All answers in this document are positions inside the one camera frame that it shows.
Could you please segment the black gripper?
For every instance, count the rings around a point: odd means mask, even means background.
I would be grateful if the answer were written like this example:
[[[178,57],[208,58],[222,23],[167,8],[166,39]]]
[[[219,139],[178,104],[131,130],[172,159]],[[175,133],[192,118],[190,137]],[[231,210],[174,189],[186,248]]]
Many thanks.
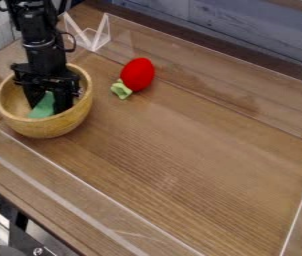
[[[74,92],[79,91],[79,75],[67,67],[63,35],[60,33],[24,35],[23,48],[25,63],[13,63],[11,69],[15,83],[23,87],[31,107],[35,107],[45,95],[54,92],[54,111],[64,112],[74,106]]]

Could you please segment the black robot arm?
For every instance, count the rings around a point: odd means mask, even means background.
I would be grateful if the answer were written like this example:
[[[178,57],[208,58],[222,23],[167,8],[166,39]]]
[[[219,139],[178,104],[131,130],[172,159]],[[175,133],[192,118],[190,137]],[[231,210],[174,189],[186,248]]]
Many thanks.
[[[13,63],[13,81],[35,108],[47,92],[54,95],[54,113],[74,106],[79,96],[79,75],[68,69],[64,32],[58,29],[58,10],[52,0],[0,0],[0,11],[9,14],[16,30],[21,33],[27,63]]]

